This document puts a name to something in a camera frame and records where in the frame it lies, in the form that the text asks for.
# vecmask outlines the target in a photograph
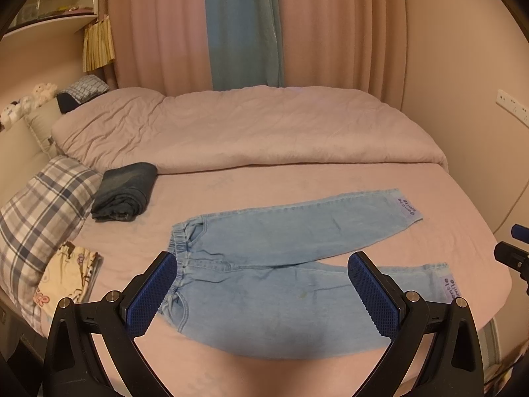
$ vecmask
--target mattress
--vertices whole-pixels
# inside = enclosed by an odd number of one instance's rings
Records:
[[[503,306],[510,275],[494,260],[496,240],[485,221],[434,163],[249,166],[159,176],[143,215],[131,223],[88,219],[74,243],[97,250],[104,258],[91,295],[91,301],[98,301],[144,272],[167,248],[171,226],[192,216],[390,188],[399,188],[424,219],[364,251],[378,266],[447,262],[477,328],[482,328]],[[323,262],[345,266],[347,259],[344,253]],[[95,340],[110,380],[125,394],[102,338]],[[159,315],[136,343],[175,396],[353,395],[385,350],[311,361],[244,358],[187,339]],[[406,380],[418,375],[428,344],[425,339]]]

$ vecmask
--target bed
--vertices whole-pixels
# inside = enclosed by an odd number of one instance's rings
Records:
[[[269,88],[165,97],[111,91],[60,118],[59,152],[102,173],[148,161],[159,176],[147,210],[130,223],[87,219],[73,243],[104,258],[91,301],[123,289],[167,249],[175,223],[204,213],[398,188],[424,219],[364,251],[378,266],[447,262],[478,329],[503,306],[507,269],[493,234],[448,174],[433,140],[401,112],[358,90]],[[344,266],[348,253],[324,262]],[[42,318],[47,333],[49,318]],[[406,379],[426,354],[425,339]],[[384,348],[313,361],[233,356],[191,341],[156,316],[136,342],[174,395],[352,395]],[[116,390],[126,393],[102,339]]]

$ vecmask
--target electrical socket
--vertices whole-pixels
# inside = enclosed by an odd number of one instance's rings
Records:
[[[498,96],[496,97],[496,103],[503,107],[505,110],[512,113],[526,126],[529,127],[529,107],[521,104],[516,98],[507,94],[507,92],[498,89]]]

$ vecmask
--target wall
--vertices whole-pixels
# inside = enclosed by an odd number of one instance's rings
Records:
[[[84,74],[82,57],[82,31],[36,42],[13,53],[0,52],[0,110],[29,94],[37,83],[52,82],[63,88],[78,80]]]
[[[529,129],[495,104],[496,94],[529,105],[529,44],[500,0],[406,0],[406,11],[402,110],[444,150],[451,175],[496,231],[529,179]],[[512,241],[514,222],[529,225],[528,207],[529,193],[498,240]],[[513,278],[498,314],[503,355],[528,336],[525,289]]]

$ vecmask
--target blue curtain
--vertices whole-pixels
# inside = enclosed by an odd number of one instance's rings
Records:
[[[206,0],[213,89],[284,85],[279,0]]]

